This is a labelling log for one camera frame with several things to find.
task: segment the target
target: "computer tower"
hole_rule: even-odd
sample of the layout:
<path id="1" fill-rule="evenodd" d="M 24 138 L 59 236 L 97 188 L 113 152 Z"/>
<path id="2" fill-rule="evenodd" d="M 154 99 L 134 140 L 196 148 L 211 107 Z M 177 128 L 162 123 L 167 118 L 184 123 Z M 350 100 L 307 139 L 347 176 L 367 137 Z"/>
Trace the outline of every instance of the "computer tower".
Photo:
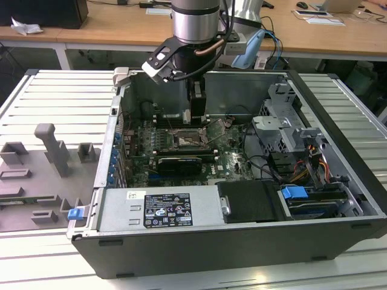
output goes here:
<path id="1" fill-rule="evenodd" d="M 0 0 L 0 25 L 9 26 L 11 18 L 42 27 L 79 29 L 86 20 L 86 0 Z"/>

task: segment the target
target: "copper tube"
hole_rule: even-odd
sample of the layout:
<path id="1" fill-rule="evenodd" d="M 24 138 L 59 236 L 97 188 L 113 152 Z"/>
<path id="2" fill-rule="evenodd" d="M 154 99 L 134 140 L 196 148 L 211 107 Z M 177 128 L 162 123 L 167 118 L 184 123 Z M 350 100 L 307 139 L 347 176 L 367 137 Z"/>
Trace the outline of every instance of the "copper tube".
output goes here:
<path id="1" fill-rule="evenodd" d="M 217 48 L 221 47 L 223 44 L 224 44 L 224 39 L 221 39 L 217 43 L 211 45 L 209 48 L 206 48 L 205 50 L 195 50 L 195 55 L 205 56 L 206 54 L 209 54 L 212 51 L 216 50 Z"/>

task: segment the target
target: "warning label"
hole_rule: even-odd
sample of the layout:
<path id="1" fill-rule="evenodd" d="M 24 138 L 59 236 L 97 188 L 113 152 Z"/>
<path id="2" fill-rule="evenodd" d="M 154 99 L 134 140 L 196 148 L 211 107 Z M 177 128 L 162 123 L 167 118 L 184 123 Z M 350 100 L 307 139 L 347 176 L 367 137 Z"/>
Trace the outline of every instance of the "warning label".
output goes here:
<path id="1" fill-rule="evenodd" d="M 186 227 L 193 225 L 189 193 L 146 195 L 144 227 Z"/>

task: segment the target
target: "motherboard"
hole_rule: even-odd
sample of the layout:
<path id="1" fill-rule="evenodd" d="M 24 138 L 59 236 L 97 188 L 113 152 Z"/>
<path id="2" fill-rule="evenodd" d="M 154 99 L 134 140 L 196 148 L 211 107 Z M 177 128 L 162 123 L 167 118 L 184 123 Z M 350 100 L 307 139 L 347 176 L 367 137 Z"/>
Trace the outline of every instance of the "motherboard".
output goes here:
<path id="1" fill-rule="evenodd" d="M 151 121 L 134 123 L 124 137 L 126 176 L 132 188 L 254 179 L 242 150 L 243 124 L 232 124 L 226 118 L 210 120 L 198 128 L 175 129 L 171 125 L 165 129 Z"/>

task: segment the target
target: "wooden desk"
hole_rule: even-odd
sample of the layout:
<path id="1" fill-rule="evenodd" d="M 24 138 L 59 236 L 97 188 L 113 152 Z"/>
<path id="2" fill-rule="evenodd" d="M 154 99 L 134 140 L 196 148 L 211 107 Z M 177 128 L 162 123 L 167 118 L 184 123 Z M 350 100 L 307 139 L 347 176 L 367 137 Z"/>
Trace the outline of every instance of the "wooden desk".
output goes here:
<path id="1" fill-rule="evenodd" d="M 342 18 L 346 26 L 309 24 L 291 12 L 300 9 L 296 7 L 297 0 L 269 2 L 275 8 L 272 10 L 262 8 L 261 16 L 270 16 L 273 19 L 276 35 L 284 43 L 285 53 L 337 54 L 347 57 L 380 56 L 387 60 L 387 24 L 364 22 L 351 14 L 343 13 L 333 15 L 337 16 L 335 18 Z M 387 16 L 387 11 L 375 4 L 363 2 L 363 5 L 372 12 Z M 263 19 L 263 23 L 271 29 L 268 19 Z"/>
<path id="2" fill-rule="evenodd" d="M 298 9 L 297 1 L 269 0 L 275 8 L 261 9 L 261 16 L 273 19 L 276 35 L 284 44 L 283 56 L 387 61 L 387 24 L 364 22 L 351 14 L 335 14 L 346 26 L 308 24 L 291 12 Z M 387 15 L 387 11 L 377 5 L 363 4 L 373 12 Z M 41 34 L 22 36 L 9 27 L 0 27 L 0 41 L 14 47 L 52 48 L 57 52 L 62 69 L 70 69 L 67 49 L 154 51 L 172 36 L 169 16 L 147 15 L 145 9 L 136 6 L 88 2 L 88 7 L 88 19 L 79 30 L 44 28 Z M 268 19 L 264 19 L 264 25 L 271 29 Z M 263 41 L 262 51 L 273 48 L 272 40 Z"/>
<path id="3" fill-rule="evenodd" d="M 89 15 L 82 28 L 63 29 L 57 36 L 58 42 L 159 46 L 173 35 L 172 20 L 166 15 L 147 15 L 146 9 L 138 6 L 88 2 L 88 7 Z"/>

